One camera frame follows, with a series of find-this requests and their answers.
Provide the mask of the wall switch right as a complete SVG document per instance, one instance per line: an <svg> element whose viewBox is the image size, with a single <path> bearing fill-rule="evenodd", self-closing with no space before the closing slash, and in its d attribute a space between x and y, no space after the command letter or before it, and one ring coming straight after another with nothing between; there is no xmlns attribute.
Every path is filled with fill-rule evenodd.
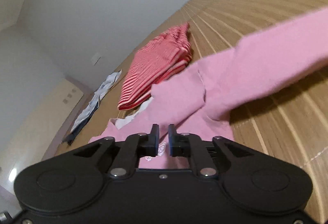
<svg viewBox="0 0 328 224"><path fill-rule="evenodd" d="M98 63L98 61L100 60L100 58L101 58L101 55L98 52L96 52L91 58L91 64L93 66L95 66Z"/></svg>

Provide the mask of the white and navy garment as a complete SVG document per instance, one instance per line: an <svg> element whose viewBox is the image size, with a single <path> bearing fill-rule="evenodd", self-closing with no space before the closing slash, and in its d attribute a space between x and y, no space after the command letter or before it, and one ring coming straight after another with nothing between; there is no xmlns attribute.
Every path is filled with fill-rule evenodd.
<svg viewBox="0 0 328 224"><path fill-rule="evenodd" d="M89 101L88 105L82 112L77 116L70 133L62 140L62 143L67 145L72 145L73 141L82 131L84 126L89 122L89 120L94 115L95 111L99 108L99 105L105 95L109 90L115 85L122 73L122 70L118 72L113 72L107 76L107 78L101 83L99 88L94 92L92 99Z"/></svg>

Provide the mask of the folded red striped garment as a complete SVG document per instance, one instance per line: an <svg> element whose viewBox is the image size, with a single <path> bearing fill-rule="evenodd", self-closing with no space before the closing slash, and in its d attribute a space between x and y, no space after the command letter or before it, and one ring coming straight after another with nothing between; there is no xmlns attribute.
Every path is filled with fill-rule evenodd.
<svg viewBox="0 0 328 224"><path fill-rule="evenodd" d="M150 98L151 86L181 72L192 60L189 23L173 26L134 55L124 78L117 108L131 110Z"/></svg>

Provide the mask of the cream bed headboard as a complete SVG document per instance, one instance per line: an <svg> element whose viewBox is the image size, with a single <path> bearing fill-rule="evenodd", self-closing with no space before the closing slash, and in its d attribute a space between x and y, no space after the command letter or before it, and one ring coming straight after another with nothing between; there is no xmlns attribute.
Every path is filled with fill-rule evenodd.
<svg viewBox="0 0 328 224"><path fill-rule="evenodd" d="M30 113L1 151L1 186L13 192L16 176L44 157L57 132L83 97L73 83L63 80Z"/></svg>

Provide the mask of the pink sweatshirt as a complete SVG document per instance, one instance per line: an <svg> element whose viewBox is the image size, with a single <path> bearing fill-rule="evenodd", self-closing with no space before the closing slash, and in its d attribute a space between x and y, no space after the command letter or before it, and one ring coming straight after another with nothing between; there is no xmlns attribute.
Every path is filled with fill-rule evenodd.
<svg viewBox="0 0 328 224"><path fill-rule="evenodd" d="M102 137L124 141L159 125L159 153L140 159L140 168L188 168L169 154L168 127L209 141L233 139L230 111L273 94L327 65L327 8L243 37L234 48L207 56L169 80L153 85L152 101L130 123L110 120Z"/></svg>

